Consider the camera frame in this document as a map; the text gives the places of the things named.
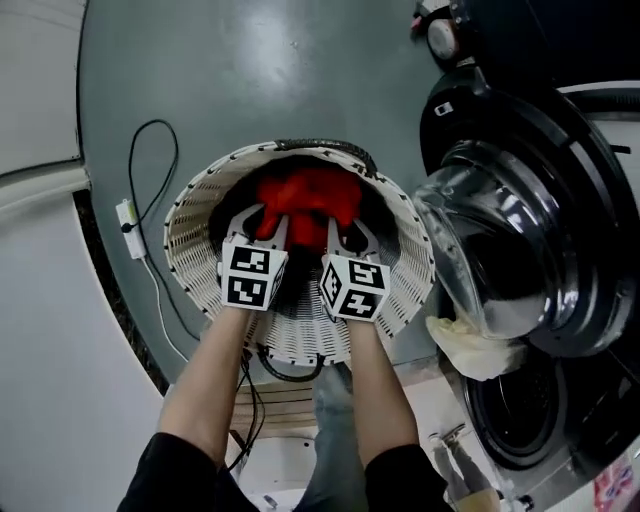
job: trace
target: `red cloth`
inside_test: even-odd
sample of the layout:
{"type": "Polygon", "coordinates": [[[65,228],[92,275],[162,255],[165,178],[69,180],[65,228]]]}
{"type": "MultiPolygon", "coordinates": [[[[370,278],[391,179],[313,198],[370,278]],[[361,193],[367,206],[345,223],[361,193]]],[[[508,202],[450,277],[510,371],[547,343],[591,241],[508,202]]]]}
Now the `red cloth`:
{"type": "Polygon", "coordinates": [[[257,199],[265,203],[256,238],[273,236],[281,215],[289,215],[286,249],[293,245],[322,255],[327,247],[327,218],[341,229],[360,214],[360,179],[340,169],[298,169],[285,176],[265,176],[258,184],[257,199]]]}

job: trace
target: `jeans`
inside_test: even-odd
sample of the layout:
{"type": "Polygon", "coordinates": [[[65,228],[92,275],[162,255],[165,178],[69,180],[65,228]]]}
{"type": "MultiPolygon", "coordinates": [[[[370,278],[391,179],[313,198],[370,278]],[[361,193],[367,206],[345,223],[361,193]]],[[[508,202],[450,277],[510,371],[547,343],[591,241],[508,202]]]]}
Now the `jeans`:
{"type": "Polygon", "coordinates": [[[480,471],[459,443],[454,443],[450,449],[451,455],[453,455],[456,464],[460,468],[463,478],[453,469],[449,454],[444,446],[435,448],[433,450],[433,457],[442,478],[448,483],[447,493],[451,501],[458,502],[470,494],[491,489],[489,480],[482,474],[482,471],[480,471]]]}
{"type": "Polygon", "coordinates": [[[316,467],[296,512],[368,510],[353,418],[351,371],[329,366],[314,381],[316,467]]]}

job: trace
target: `white wall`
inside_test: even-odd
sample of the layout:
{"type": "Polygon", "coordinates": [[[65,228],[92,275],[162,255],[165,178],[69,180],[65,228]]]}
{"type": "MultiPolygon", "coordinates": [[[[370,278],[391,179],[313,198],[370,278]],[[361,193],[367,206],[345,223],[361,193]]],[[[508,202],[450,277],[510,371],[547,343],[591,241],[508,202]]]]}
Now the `white wall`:
{"type": "Polygon", "coordinates": [[[78,156],[80,0],[0,0],[0,174],[78,156]]]}
{"type": "Polygon", "coordinates": [[[160,407],[71,195],[0,216],[0,508],[113,512],[160,407]]]}

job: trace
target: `forearm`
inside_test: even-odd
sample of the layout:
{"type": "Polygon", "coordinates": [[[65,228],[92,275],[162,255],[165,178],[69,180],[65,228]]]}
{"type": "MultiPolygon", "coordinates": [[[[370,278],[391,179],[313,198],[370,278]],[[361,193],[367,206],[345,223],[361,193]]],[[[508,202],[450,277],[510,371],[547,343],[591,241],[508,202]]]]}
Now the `forearm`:
{"type": "Polygon", "coordinates": [[[371,323],[349,321],[354,417],[362,464],[381,453],[419,444],[416,419],[371,323]]]}
{"type": "Polygon", "coordinates": [[[197,446],[224,464],[244,334],[251,312],[224,308],[165,401],[159,432],[197,446]]]}

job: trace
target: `laundry basket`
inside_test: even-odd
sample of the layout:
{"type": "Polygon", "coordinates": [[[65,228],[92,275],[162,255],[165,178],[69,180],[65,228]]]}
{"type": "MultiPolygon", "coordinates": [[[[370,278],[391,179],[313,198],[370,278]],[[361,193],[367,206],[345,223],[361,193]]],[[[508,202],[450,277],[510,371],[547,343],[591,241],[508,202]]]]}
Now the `laundry basket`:
{"type": "MultiPolygon", "coordinates": [[[[265,142],[241,148],[212,163],[191,180],[167,215],[164,248],[171,273],[198,308],[214,319],[222,308],[216,271],[221,255],[211,241],[210,217],[212,222],[216,220],[215,207],[239,180],[273,160],[292,155],[315,157],[357,173],[365,184],[363,188],[368,186],[380,197],[383,207],[386,204],[395,224],[394,237],[377,233],[374,222],[365,223],[378,237],[381,262],[391,267],[391,294],[376,327],[383,339],[392,338],[409,323],[431,290],[431,242],[409,197],[377,172],[364,150],[348,143],[309,139],[265,142]]],[[[348,360],[346,324],[333,322],[324,311],[318,291],[320,277],[321,269],[312,270],[303,280],[295,307],[275,304],[269,311],[255,315],[246,334],[247,347],[260,349],[269,358],[302,366],[348,360]]]]}

